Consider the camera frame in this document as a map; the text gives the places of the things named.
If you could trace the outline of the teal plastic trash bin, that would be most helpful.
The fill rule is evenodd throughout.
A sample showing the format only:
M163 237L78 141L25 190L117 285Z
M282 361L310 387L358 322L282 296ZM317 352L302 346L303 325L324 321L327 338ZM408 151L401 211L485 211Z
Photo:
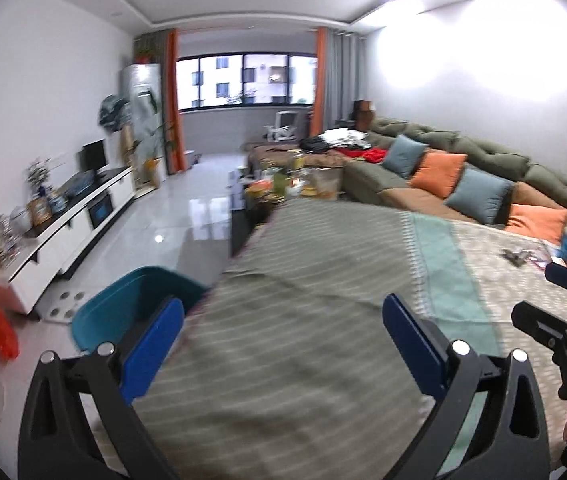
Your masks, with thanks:
M118 344L128 330L146 322L168 297L179 299L189 313L210 287L161 266L142 266L89 299L75 314L70 333L82 352L101 342Z

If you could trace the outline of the red packet with disc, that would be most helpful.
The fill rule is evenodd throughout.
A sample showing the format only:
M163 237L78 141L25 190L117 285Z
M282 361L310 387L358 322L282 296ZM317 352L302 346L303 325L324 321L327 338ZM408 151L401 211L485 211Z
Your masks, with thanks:
M557 262L557 258L553 248L541 240L531 248L530 262L544 269L547 264Z

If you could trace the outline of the orange cushion near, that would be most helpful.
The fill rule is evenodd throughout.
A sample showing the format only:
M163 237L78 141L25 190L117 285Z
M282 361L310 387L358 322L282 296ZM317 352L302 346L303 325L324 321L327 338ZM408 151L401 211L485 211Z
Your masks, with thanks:
M566 225L565 209L512 204L505 231L558 245Z

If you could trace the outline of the orange cushion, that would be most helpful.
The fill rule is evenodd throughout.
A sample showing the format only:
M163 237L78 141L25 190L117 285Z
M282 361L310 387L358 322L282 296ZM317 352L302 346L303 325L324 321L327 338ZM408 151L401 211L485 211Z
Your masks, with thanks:
M558 245L566 225L565 209L512 204L505 231Z
M428 150L409 184L445 200L454 191L466 161L465 154Z

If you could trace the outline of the blue cushion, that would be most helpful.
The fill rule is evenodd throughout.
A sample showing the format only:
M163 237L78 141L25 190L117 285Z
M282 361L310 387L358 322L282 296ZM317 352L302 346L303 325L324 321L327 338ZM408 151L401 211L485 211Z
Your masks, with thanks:
M513 182L467 167L444 204L481 224L493 224Z
M381 166L386 170L394 172L394 174L398 174L399 177L408 179L413 174L413 170L415 170L427 149L427 144L401 134L390 146L387 156L381 162Z

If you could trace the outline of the green brown sectional sofa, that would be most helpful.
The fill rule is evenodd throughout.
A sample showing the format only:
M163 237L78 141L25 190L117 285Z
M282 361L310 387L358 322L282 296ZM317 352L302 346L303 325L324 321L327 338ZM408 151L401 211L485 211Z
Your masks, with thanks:
M387 156L399 138L425 146L409 171L397 172ZM342 171L341 190L359 203L422 212L504 229L512 207L563 209L567 176L505 146L457 131L407 120L375 118L364 141L383 156L368 162L347 148L305 155L305 164Z

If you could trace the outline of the orange cushion far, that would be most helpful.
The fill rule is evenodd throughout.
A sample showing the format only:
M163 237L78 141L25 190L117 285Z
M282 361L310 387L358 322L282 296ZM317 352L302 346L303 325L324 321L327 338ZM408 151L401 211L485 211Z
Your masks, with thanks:
M428 150L409 184L445 200L454 191L466 161L465 154Z

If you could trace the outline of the small black monitor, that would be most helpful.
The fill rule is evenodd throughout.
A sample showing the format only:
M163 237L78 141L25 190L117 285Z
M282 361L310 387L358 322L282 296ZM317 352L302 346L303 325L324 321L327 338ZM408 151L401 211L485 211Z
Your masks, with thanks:
M104 141L98 140L85 144L80 152L80 161L82 169L97 176L103 168L108 166Z

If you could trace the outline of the tall potted plant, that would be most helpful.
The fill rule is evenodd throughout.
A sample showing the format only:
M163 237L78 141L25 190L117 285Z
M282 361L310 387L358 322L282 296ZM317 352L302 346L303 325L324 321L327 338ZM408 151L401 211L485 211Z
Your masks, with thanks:
M143 168L154 188L161 188L162 182L166 180L166 169L163 168L165 152L174 146L174 142L167 140L166 136L174 126L171 122L165 122L161 102L151 88L141 90L136 102L140 110L138 148L142 151Z

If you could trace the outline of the pile of clothes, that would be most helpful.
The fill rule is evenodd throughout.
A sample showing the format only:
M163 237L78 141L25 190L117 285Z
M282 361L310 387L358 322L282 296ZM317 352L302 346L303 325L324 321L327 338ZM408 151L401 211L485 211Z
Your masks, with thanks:
M387 156L388 148L368 141L367 134L347 128L330 129L318 136L300 140L299 149L313 155L341 155L370 164L379 164Z

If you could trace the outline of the cluttered coffee table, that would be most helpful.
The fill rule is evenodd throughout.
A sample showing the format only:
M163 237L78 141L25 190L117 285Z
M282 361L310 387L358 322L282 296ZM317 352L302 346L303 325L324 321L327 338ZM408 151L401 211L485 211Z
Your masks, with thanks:
M229 174L230 255L236 257L272 212L294 197L339 196L345 157L260 146Z

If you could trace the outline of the right orange grey curtain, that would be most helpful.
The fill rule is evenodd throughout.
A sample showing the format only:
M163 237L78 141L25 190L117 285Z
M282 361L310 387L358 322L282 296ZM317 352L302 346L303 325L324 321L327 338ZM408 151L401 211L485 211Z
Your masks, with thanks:
M355 32L320 27L316 32L317 76L308 134L318 136L351 118L365 98L366 38Z

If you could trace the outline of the orange grey curtain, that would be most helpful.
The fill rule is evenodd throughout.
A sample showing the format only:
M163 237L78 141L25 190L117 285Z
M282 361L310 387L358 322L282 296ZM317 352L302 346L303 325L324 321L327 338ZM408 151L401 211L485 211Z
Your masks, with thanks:
M317 76L308 134L318 136L351 118L365 98L366 38L355 32L320 27L316 32Z
M177 62L179 32L177 28L147 32L134 40L134 59L149 58L162 70L162 100L164 118L164 152L168 174L187 170L184 126L178 108Z

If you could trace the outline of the white office chair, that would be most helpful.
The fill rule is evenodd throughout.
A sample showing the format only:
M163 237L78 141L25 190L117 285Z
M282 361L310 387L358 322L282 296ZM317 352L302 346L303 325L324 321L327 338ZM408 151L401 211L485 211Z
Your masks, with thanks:
M271 143L291 142L297 138L299 112L282 110L276 114L274 125L265 127L264 138Z

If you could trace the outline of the left orange grey curtain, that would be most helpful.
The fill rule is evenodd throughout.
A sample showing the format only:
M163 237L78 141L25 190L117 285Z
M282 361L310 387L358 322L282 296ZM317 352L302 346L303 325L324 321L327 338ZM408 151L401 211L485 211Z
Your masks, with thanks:
M164 152L168 174L187 170L184 126L178 108L177 62L179 32L177 28L147 32L134 40L134 59L149 58L162 70L162 100L164 118Z

